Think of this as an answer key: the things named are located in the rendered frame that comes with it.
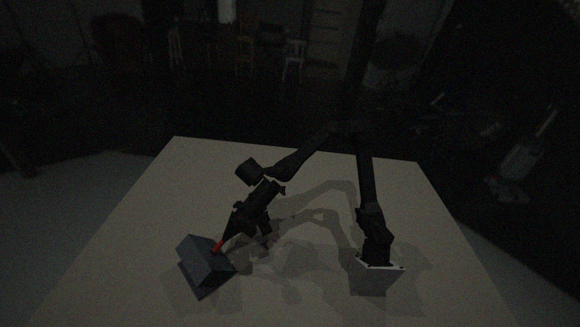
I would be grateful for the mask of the dark red peg with grey band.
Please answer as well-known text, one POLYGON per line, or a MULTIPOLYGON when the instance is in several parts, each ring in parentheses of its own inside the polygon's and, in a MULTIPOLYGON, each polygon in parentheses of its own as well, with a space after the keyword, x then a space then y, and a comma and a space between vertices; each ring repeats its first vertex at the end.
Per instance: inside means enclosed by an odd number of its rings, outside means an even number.
POLYGON ((222 246, 222 245, 224 245, 225 243, 226 243, 226 242, 223 242, 223 241, 222 241, 222 239, 221 239, 221 240, 220 240, 220 242, 216 244, 216 246, 214 247, 214 249, 212 249, 212 251, 213 251, 214 253, 217 253, 217 252, 218 252, 218 250, 221 248, 221 246, 222 246))

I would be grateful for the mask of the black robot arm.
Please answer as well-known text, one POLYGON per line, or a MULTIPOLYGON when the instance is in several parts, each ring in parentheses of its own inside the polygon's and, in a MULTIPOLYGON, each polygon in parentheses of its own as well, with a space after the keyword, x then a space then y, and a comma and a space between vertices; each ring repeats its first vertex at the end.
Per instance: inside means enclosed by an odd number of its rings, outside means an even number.
POLYGON ((390 244, 394 235, 386 228, 385 218, 377 201, 371 153, 374 125, 369 119, 361 117, 357 120, 330 120, 298 150, 276 162, 274 166, 262 168, 250 157, 237 167, 234 174, 249 187, 255 187, 264 178, 254 189, 254 193, 269 204, 278 193, 285 196, 286 187, 280 186, 275 180, 270 182, 263 175, 274 177, 280 182, 290 181, 301 165, 331 137, 350 139, 355 151, 361 197, 360 208, 355 208, 356 222, 367 237, 360 259, 370 266, 393 266, 390 263, 390 244))

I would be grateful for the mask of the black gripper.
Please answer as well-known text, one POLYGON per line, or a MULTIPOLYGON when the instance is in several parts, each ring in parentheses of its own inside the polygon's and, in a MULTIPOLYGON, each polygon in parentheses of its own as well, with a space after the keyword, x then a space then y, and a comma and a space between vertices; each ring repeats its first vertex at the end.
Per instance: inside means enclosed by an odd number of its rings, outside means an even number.
POLYGON ((257 234, 256 225, 253 221, 262 211, 265 212, 267 210, 267 206, 268 204, 259 198, 254 191, 248 194, 248 198, 244 202, 237 201, 233 205, 233 208, 237 208, 237 210, 231 212, 222 241, 227 242, 241 232, 253 238, 257 234))

